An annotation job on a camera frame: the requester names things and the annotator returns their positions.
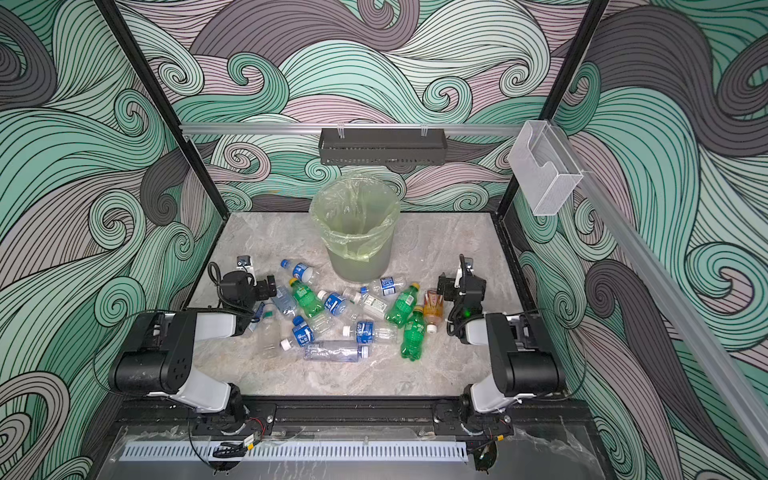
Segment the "green Sprite bottle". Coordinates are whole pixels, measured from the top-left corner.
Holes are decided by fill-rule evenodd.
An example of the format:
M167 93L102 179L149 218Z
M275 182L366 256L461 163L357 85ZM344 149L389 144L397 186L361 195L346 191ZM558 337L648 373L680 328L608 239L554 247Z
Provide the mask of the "green Sprite bottle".
M427 323L424 318L423 307L416 306L405 323L403 342L401 344L401 357L410 361L421 358Z
M325 310L321 300L307 284L292 278L289 281L289 286L292 290L293 298L307 317L314 318Z
M419 289L418 283L411 283L406 287L387 311L386 321L397 328L402 328L417 304Z

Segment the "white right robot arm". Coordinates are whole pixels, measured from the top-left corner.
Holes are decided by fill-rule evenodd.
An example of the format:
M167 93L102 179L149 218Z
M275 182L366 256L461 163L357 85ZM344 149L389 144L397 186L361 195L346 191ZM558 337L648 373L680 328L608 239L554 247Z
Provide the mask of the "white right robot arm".
M491 373L461 395L465 417L501 413L514 403L559 393L566 374L535 311L484 311L486 281L471 273L438 277L437 293L452 303L446 333L465 345L488 348Z

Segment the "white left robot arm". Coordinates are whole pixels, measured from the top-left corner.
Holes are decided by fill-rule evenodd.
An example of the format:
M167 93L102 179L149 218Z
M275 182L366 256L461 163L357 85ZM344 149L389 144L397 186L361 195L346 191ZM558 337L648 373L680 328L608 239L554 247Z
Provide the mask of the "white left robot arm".
M198 343L242 336L256 318L256 306L277 294L275 277L257 280L246 271L219 275L209 264L221 305L181 311L151 311L137 316L107 375L116 394L165 397L198 414L246 416L233 384L216 380L193 365Z

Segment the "clear square bottle green band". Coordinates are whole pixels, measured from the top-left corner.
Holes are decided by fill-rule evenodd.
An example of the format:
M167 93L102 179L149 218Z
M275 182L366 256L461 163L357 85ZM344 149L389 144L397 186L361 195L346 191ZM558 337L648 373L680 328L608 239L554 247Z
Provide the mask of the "clear square bottle green band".
M271 359L279 354L281 328L278 315L274 305L266 305L258 322L257 351L263 359Z

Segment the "amber tea bottle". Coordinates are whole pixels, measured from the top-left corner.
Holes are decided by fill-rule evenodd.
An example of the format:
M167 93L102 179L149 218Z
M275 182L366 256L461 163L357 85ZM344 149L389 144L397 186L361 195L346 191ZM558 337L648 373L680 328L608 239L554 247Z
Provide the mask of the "amber tea bottle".
M427 332L437 333L444 321L444 298L437 289L430 289L425 292L423 314Z

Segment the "clear bottle green white label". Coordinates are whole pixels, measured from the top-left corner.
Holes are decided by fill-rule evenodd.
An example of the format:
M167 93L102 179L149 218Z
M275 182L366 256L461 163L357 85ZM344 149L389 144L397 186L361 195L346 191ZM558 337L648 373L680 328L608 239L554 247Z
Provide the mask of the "clear bottle green white label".
M390 309L390 305L383 299L380 299L370 293L363 294L351 287L346 287L343 290L343 295L368 317L374 320L386 319L386 314Z

